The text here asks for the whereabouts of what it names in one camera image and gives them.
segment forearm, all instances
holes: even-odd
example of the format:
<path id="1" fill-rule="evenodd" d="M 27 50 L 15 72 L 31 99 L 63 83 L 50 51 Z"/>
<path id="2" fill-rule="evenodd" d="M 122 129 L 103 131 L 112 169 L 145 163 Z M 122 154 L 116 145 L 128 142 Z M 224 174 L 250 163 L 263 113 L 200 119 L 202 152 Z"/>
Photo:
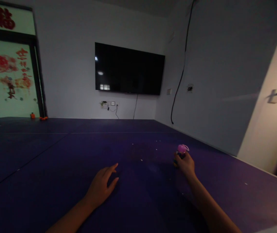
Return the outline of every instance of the forearm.
<path id="1" fill-rule="evenodd" d="M 47 233 L 74 233 L 94 211 L 90 203 L 84 198 L 79 201 L 65 216 L 55 223 Z"/>
<path id="2" fill-rule="evenodd" d="M 198 208 L 204 216 L 210 232 L 241 232 L 212 198 L 196 175 L 189 174 L 186 177 Z"/>

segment red decal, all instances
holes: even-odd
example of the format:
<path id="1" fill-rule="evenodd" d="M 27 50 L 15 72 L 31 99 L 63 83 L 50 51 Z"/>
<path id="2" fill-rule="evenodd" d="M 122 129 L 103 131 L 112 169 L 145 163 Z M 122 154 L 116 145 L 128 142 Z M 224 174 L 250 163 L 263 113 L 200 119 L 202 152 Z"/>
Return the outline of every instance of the red decal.
<path id="1" fill-rule="evenodd" d="M 33 85 L 33 82 L 29 79 L 29 77 L 32 77 L 32 76 L 27 75 L 26 73 L 23 73 L 23 78 L 15 80 L 16 87 L 27 88 L 29 91 L 30 87 Z"/>
<path id="2" fill-rule="evenodd" d="M 9 96 L 8 96 L 8 98 L 10 98 L 10 99 L 12 99 L 12 98 L 16 99 L 15 96 L 14 96 L 14 94 L 15 94 L 15 90 L 14 90 L 15 86 L 12 84 L 12 78 L 6 76 L 4 78 L 0 78 L 0 82 L 3 85 L 8 86 L 8 88 L 9 88 L 9 92 L 8 92 Z"/>
<path id="3" fill-rule="evenodd" d="M 21 61 L 19 64 L 26 68 L 27 63 L 25 61 Z"/>
<path id="4" fill-rule="evenodd" d="M 17 71 L 16 60 L 7 55 L 0 55 L 0 73 Z"/>
<path id="5" fill-rule="evenodd" d="M 0 7 L 0 27 L 12 30 L 15 28 L 15 22 L 11 19 L 12 14 L 7 8 Z"/>
<path id="6" fill-rule="evenodd" d="M 20 51 L 17 51 L 16 54 L 19 56 L 18 59 L 20 59 L 20 60 L 26 60 L 27 58 L 26 58 L 25 53 L 28 53 L 28 52 L 26 50 L 24 50 L 23 48 L 21 48 Z"/>

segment doorway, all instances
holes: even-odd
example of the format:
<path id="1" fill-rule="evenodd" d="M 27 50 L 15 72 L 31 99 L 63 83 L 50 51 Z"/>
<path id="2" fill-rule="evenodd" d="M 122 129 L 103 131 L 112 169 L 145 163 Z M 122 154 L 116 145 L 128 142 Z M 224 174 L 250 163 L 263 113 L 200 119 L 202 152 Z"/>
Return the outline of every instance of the doorway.
<path id="1" fill-rule="evenodd" d="M 0 41 L 0 117 L 40 115 L 30 54 L 28 44 Z"/>

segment pink bottle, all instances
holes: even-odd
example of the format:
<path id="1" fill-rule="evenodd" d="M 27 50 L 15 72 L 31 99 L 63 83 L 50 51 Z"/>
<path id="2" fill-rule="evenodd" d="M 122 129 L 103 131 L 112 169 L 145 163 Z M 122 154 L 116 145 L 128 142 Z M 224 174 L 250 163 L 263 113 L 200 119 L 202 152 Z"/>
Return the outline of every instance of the pink bottle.
<path id="1" fill-rule="evenodd" d="M 189 151 L 188 146 L 182 144 L 182 145 L 178 145 L 176 153 L 179 155 L 181 159 L 183 159 L 186 156 L 185 154 L 186 151 Z M 178 167 L 176 159 L 174 159 L 174 166 Z"/>

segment wall-mounted tv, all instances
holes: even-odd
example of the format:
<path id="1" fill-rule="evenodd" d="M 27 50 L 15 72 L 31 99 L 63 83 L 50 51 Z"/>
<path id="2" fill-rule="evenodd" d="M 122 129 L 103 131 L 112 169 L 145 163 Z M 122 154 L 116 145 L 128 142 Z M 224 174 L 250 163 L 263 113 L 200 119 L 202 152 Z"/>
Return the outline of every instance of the wall-mounted tv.
<path id="1" fill-rule="evenodd" d="M 95 43 L 95 89 L 160 95 L 165 56 Z"/>

